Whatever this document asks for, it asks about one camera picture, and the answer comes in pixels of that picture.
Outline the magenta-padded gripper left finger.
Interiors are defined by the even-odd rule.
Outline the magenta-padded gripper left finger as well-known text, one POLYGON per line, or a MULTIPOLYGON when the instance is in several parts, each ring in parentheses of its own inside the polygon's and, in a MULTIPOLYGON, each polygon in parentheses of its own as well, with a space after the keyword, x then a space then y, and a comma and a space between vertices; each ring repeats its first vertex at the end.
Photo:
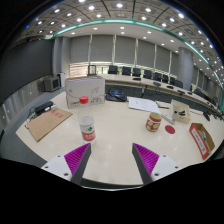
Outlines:
POLYGON ((66 155, 55 156, 44 164, 42 169, 79 185, 90 155, 91 144, 87 143, 66 155))

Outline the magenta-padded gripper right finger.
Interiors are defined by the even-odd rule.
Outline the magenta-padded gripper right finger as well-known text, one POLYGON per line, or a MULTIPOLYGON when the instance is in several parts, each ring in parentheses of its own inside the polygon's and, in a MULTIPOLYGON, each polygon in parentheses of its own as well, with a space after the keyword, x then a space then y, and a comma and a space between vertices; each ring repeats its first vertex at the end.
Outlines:
POLYGON ((132 154, 144 185, 181 169, 168 155, 158 155, 137 143, 132 144, 132 154))

